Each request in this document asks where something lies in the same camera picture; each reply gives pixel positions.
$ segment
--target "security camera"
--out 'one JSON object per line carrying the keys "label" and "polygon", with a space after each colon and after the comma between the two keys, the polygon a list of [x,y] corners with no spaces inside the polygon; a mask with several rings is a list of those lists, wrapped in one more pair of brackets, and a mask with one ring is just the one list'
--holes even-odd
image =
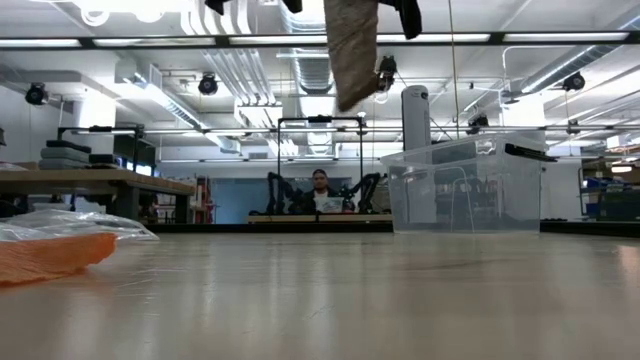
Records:
{"label": "security camera", "polygon": [[378,66],[378,92],[387,92],[395,82],[398,65],[393,56],[383,56]]}
{"label": "security camera", "polygon": [[214,74],[204,74],[198,90],[202,95],[214,95],[218,92],[218,83],[216,82],[216,76]]}
{"label": "security camera", "polygon": [[580,75],[580,73],[577,72],[569,76],[562,82],[562,89],[564,91],[571,91],[571,90],[579,91],[584,88],[585,84],[586,84],[586,81],[584,80],[584,77],[582,77],[582,75]]}
{"label": "security camera", "polygon": [[24,99],[31,105],[45,105],[49,102],[49,93],[45,91],[44,84],[32,83]]}
{"label": "security camera", "polygon": [[489,126],[489,118],[485,114],[478,114],[469,119],[468,124],[470,129],[466,131],[467,135],[476,135],[483,127]]}

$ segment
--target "beige fabric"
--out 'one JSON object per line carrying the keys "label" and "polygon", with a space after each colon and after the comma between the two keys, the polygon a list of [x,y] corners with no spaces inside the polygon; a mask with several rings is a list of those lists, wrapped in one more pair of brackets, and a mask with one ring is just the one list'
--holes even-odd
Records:
{"label": "beige fabric", "polygon": [[324,0],[324,12],[338,109],[347,111],[378,87],[378,0]]}

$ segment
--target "clear plastic bin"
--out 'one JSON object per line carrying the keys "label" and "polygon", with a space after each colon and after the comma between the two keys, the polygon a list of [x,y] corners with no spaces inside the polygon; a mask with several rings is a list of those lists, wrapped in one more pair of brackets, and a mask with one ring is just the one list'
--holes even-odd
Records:
{"label": "clear plastic bin", "polygon": [[488,134],[382,158],[395,232],[511,232],[540,227],[546,145]]}

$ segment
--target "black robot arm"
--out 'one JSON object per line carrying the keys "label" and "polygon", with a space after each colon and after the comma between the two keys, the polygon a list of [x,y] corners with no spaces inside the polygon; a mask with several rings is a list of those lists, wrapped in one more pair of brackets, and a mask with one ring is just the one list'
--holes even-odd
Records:
{"label": "black robot arm", "polygon": [[[273,182],[278,182],[278,198],[274,194]],[[267,182],[269,184],[269,203],[267,204],[268,215],[283,215],[284,214],[284,198],[291,200],[290,212],[299,212],[298,208],[301,206],[300,201],[302,197],[302,191],[299,189],[294,190],[293,186],[287,182],[282,176],[270,172],[267,175]]]}
{"label": "black robot arm", "polygon": [[360,201],[358,202],[358,212],[361,214],[368,214],[373,209],[371,199],[376,191],[378,182],[380,182],[380,178],[380,173],[367,174],[353,188],[343,188],[342,191],[340,191],[340,196],[343,197],[345,201],[349,201],[356,193],[358,193],[358,191],[361,191]]}

